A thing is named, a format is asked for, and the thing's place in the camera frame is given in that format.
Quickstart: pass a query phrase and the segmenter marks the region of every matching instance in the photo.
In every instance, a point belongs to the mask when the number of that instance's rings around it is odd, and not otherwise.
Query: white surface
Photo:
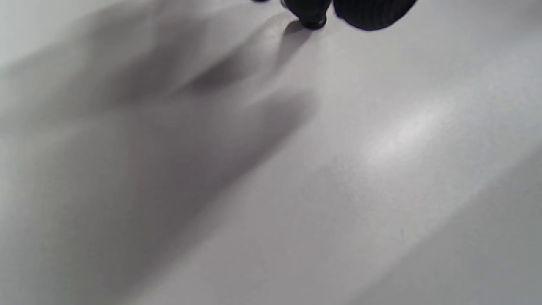
[[[0,9],[1,304],[542,302],[539,0],[54,2]]]

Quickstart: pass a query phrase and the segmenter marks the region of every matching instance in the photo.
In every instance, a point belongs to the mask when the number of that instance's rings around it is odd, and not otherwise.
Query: ribbed black object
[[[373,31],[397,22],[416,0],[333,0],[335,12],[358,29]]]

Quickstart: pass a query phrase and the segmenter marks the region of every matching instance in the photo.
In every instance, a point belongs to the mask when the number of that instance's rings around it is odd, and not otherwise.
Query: black rubber foot
[[[300,19],[299,22],[301,22],[301,24],[309,29],[309,30],[319,30],[321,28],[323,28],[325,25],[326,25],[326,22],[327,22],[327,17],[324,16],[324,19],[320,20],[320,21],[306,21],[306,20],[303,20],[303,19]]]

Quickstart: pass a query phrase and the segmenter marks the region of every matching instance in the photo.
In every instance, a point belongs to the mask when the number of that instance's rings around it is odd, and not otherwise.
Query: black object
[[[327,22],[327,9],[332,0],[281,0],[282,4],[299,18],[308,29],[322,28]],[[380,30],[401,19],[417,0],[333,0],[337,16],[351,26],[367,30]]]
[[[334,0],[337,16],[358,29],[387,28],[401,19],[416,0]]]
[[[282,0],[282,4],[299,18],[301,24],[311,30],[324,27],[331,0]]]

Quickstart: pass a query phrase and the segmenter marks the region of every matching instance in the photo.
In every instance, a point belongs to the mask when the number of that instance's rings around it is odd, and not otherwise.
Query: black knob
[[[282,0],[282,4],[299,18],[305,28],[317,30],[327,22],[326,13],[331,0]]]

